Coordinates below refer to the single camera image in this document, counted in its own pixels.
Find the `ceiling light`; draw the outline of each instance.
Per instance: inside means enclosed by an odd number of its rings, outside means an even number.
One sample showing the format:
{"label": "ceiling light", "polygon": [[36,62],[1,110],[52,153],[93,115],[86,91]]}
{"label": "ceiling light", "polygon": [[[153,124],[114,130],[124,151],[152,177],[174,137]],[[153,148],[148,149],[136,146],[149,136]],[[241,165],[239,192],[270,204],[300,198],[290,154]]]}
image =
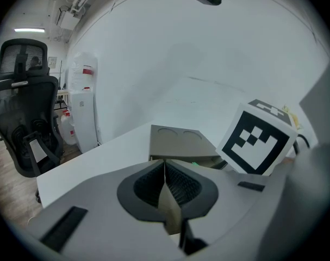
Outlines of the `ceiling light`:
{"label": "ceiling light", "polygon": [[14,29],[15,32],[40,32],[44,33],[44,29],[36,29],[36,28],[19,28],[19,29]]}

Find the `chair headrest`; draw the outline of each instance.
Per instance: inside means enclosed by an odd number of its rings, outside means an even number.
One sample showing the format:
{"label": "chair headrest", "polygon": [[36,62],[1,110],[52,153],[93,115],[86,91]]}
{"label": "chair headrest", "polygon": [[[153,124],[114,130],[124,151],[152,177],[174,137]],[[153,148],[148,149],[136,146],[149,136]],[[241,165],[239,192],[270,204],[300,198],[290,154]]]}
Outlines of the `chair headrest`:
{"label": "chair headrest", "polygon": [[0,80],[24,80],[48,75],[47,46],[31,39],[12,39],[2,44]]}

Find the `black office chair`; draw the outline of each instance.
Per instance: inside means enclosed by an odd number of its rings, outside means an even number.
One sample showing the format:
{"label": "black office chair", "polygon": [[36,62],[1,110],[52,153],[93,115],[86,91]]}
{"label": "black office chair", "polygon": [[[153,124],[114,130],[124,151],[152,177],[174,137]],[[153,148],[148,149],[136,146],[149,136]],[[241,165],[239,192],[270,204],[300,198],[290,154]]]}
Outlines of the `black office chair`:
{"label": "black office chair", "polygon": [[17,171],[37,177],[60,164],[63,140],[54,114],[58,80],[48,75],[47,46],[6,41],[0,52],[0,136]]}

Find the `red label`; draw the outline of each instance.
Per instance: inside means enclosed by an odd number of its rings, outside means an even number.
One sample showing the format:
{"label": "red label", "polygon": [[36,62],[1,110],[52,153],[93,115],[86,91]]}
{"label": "red label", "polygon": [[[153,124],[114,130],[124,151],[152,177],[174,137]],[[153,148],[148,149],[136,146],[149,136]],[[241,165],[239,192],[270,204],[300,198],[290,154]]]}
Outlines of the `red label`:
{"label": "red label", "polygon": [[93,75],[94,72],[93,70],[83,69],[83,73]]}

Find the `black and white marker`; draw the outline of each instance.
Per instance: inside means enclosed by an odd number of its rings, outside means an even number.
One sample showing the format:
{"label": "black and white marker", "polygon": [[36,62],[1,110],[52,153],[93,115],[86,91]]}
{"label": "black and white marker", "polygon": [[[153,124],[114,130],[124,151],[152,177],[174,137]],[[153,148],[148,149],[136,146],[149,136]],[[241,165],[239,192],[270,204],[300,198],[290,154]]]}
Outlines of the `black and white marker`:
{"label": "black and white marker", "polygon": [[239,173],[270,175],[296,137],[296,127],[288,113],[254,100],[239,105],[216,151]]}

